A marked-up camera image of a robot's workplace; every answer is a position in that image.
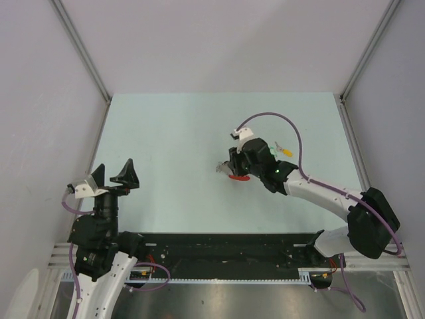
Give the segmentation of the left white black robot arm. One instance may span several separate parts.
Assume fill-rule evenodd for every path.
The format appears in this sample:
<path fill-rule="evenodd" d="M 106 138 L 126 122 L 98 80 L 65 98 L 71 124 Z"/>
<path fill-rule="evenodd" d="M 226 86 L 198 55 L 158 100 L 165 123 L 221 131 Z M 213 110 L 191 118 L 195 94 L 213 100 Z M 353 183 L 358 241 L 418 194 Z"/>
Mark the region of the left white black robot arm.
<path fill-rule="evenodd" d="M 77 218 L 68 242 L 74 279 L 69 318 L 111 318 L 124 282 L 134 266 L 149 253 L 138 233 L 118 231 L 118 199 L 139 188 L 133 160 L 105 184 L 105 166 L 68 184 L 62 206 Z"/>

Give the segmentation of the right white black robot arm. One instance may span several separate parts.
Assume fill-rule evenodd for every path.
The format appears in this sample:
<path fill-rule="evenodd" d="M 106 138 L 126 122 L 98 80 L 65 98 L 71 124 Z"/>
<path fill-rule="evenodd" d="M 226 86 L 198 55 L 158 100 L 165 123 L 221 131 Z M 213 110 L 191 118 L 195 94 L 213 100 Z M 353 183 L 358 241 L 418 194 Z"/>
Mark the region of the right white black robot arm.
<path fill-rule="evenodd" d="M 382 191 L 374 187 L 362 192 L 340 190 L 309 179 L 297 165 L 277 160 L 261 138 L 249 140 L 241 148 L 232 147 L 228 154 L 227 165 L 233 175 L 253 175 L 268 191 L 306 200 L 346 222 L 344 227 L 314 235 L 306 250 L 307 261 L 313 266 L 323 266 L 330 257 L 350 251 L 378 259 L 400 228 Z"/>

